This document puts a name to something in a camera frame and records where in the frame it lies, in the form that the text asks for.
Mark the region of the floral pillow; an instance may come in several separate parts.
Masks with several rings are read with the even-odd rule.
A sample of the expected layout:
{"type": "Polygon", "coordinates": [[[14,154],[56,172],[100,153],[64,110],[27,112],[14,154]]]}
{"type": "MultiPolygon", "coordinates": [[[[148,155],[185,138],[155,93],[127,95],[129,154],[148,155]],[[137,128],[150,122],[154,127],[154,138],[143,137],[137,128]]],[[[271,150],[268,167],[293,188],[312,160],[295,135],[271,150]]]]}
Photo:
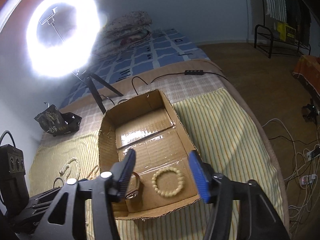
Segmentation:
{"type": "Polygon", "coordinates": [[[152,19],[146,11],[115,18],[99,32],[92,53],[105,57],[133,47],[151,36],[152,19]]]}

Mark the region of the yellow crate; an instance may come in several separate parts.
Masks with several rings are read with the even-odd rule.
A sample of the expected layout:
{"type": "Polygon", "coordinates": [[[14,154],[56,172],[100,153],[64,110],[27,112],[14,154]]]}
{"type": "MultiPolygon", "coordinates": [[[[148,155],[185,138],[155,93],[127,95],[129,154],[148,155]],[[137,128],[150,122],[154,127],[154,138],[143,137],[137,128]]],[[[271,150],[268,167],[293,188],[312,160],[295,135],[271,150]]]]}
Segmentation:
{"type": "Polygon", "coordinates": [[[287,23],[277,22],[277,32],[279,39],[294,44],[296,41],[296,29],[290,27],[287,23]]]}

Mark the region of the checkered beige bed cover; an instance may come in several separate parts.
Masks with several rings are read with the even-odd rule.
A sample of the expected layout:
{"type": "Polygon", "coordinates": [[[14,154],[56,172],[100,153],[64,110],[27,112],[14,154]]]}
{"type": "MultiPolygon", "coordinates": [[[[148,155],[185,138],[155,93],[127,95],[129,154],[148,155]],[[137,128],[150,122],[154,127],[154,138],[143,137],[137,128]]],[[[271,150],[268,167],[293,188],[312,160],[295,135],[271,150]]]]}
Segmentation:
{"type": "MultiPolygon", "coordinates": [[[[128,77],[115,83],[114,87],[124,94],[123,97],[112,97],[104,101],[106,109],[112,108],[130,98],[151,90],[161,90],[170,103],[212,92],[225,87],[229,81],[221,68],[209,60],[196,59],[169,64],[154,70],[128,77]]],[[[67,135],[53,137],[44,134],[40,147],[52,147],[66,140],[83,134],[97,131],[103,114],[93,96],[87,94],[60,110],[62,113],[72,112],[82,117],[79,131],[67,135]]]]}

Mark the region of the brown leather strap watch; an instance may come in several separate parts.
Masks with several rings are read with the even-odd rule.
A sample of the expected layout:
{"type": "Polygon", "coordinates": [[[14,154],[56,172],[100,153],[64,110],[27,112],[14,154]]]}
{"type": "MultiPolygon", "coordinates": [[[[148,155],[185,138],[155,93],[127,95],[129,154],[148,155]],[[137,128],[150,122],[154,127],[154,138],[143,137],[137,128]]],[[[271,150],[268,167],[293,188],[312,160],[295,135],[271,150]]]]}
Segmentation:
{"type": "Polygon", "coordinates": [[[142,200],[143,183],[138,173],[132,172],[125,195],[127,205],[136,205],[142,200]]]}

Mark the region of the black clothes rack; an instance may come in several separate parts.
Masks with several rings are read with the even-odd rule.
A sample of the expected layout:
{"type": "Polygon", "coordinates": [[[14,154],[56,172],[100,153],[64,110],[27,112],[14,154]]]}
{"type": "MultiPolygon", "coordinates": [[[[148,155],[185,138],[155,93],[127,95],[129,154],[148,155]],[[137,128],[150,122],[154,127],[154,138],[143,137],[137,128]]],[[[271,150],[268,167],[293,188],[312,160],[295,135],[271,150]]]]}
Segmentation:
{"type": "Polygon", "coordinates": [[[254,28],[254,48],[274,55],[311,54],[311,12],[303,0],[261,0],[263,22],[254,28]]]}

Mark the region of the black snack bag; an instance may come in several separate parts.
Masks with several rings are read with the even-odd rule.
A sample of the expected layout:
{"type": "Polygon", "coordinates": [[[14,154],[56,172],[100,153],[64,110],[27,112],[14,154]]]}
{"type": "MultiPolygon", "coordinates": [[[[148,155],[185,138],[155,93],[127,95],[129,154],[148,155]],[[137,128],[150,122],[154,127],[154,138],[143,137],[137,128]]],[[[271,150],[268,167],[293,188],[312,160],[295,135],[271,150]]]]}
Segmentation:
{"type": "Polygon", "coordinates": [[[61,113],[55,105],[50,105],[45,111],[35,116],[34,120],[46,133],[55,137],[77,132],[80,129],[82,117],[71,112],[61,113]]]}

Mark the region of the white power strip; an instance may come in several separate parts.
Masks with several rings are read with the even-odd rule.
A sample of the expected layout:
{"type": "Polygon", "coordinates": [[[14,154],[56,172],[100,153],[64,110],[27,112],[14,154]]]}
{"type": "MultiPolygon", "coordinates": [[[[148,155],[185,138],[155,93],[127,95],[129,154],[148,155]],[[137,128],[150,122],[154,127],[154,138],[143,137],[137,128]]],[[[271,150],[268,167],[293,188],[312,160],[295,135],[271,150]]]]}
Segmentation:
{"type": "Polygon", "coordinates": [[[312,159],[316,158],[320,154],[319,146],[317,145],[312,151],[306,153],[306,158],[308,161],[312,161],[312,159]]]}

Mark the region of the yellow striped bed sheet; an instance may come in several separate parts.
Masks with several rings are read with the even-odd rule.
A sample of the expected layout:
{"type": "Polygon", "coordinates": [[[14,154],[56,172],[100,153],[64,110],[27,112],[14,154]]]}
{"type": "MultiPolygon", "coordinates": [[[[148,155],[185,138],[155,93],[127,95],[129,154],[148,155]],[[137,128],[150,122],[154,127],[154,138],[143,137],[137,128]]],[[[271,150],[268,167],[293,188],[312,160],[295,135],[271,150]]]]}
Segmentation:
{"type": "MultiPolygon", "coordinates": [[[[224,88],[171,103],[203,161],[230,180],[256,180],[280,218],[286,222],[279,172],[247,112],[224,88]]],[[[71,176],[86,178],[100,168],[99,129],[52,147],[39,147],[29,171],[31,195],[53,187],[64,165],[71,176]]],[[[183,187],[176,168],[162,168],[152,177],[160,196],[172,197],[183,187]]],[[[148,219],[117,219],[121,239],[201,239],[211,208],[200,199],[166,215],[148,219]]]]}

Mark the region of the orange cloth covered box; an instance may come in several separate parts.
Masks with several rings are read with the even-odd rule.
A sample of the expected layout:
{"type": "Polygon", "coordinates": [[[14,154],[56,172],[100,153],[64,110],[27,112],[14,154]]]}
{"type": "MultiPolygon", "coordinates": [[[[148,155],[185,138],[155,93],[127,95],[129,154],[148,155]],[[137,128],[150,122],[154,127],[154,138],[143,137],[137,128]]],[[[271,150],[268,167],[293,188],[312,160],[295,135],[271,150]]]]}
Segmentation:
{"type": "Polygon", "coordinates": [[[293,75],[302,76],[319,95],[319,57],[302,55],[293,70],[293,75]]]}

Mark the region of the open cardboard box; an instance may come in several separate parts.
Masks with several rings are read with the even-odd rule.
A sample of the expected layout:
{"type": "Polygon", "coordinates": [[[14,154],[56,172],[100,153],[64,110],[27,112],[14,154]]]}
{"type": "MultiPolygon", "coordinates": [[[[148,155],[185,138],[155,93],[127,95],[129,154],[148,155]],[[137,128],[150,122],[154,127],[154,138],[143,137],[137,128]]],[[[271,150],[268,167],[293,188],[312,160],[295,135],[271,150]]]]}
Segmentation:
{"type": "Polygon", "coordinates": [[[161,217],[200,198],[188,164],[195,146],[173,106],[158,89],[109,109],[100,125],[98,149],[102,172],[123,160],[129,149],[136,152],[138,195],[113,205],[116,219],[161,217]],[[182,174],[182,190],[172,197],[160,196],[152,185],[153,175],[167,167],[182,174]]]}

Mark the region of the black device on floor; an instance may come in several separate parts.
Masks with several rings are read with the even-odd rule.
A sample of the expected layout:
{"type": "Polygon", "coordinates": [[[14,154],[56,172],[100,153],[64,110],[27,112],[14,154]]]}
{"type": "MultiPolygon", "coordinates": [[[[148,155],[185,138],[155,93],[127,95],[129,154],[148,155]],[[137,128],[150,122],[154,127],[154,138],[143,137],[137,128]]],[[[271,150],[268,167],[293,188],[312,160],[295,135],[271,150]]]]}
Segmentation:
{"type": "Polygon", "coordinates": [[[310,99],[310,102],[302,107],[302,117],[305,122],[313,122],[318,126],[319,110],[317,109],[313,99],[310,99]]]}

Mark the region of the dark hanging clothes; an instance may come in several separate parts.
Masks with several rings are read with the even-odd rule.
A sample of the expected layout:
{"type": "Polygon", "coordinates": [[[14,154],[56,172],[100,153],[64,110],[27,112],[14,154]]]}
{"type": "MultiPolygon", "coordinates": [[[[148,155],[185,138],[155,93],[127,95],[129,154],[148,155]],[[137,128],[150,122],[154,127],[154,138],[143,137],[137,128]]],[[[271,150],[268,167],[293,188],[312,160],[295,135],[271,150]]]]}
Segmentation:
{"type": "Polygon", "coordinates": [[[285,0],[286,23],[296,30],[296,38],[308,46],[310,42],[311,15],[302,0],[285,0]]]}

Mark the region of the blue patterned blanket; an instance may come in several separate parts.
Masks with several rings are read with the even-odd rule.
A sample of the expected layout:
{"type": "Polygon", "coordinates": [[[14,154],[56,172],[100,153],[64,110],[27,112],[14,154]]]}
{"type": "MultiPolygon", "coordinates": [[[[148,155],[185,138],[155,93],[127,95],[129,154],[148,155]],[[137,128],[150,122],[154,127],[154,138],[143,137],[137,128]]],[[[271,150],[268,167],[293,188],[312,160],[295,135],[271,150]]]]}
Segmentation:
{"type": "Polygon", "coordinates": [[[168,64],[209,59],[205,52],[176,29],[152,32],[149,40],[108,56],[89,70],[110,84],[168,64]]]}

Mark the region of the dark metal bangle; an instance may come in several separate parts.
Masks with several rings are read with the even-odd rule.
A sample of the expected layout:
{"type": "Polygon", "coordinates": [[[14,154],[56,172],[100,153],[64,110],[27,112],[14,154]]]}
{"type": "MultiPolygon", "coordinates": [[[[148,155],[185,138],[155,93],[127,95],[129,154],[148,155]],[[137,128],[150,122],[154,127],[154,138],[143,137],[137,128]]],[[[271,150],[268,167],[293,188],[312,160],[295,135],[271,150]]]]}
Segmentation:
{"type": "Polygon", "coordinates": [[[57,177],[54,179],[53,188],[62,187],[64,185],[64,183],[65,183],[65,181],[62,178],[57,177]]]}

